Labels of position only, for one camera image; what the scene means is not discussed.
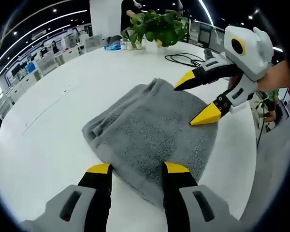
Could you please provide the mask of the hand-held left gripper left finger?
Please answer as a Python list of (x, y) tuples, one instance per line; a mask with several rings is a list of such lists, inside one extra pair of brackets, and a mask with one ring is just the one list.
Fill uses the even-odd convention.
[(35, 220), (20, 223), (24, 232), (104, 232), (111, 207), (113, 167), (90, 167), (77, 185), (50, 199)]

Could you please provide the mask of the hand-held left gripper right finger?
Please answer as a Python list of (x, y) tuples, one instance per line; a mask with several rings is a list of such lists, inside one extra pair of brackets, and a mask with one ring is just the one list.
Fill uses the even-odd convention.
[(162, 164), (163, 207), (169, 232), (241, 232), (225, 200), (198, 185), (188, 168)]

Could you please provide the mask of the person's right hand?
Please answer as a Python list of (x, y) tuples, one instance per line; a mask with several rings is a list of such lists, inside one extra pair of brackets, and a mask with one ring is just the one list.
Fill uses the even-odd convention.
[(286, 59), (270, 67), (258, 80), (259, 90), (271, 92), (280, 88), (290, 88), (290, 68)]

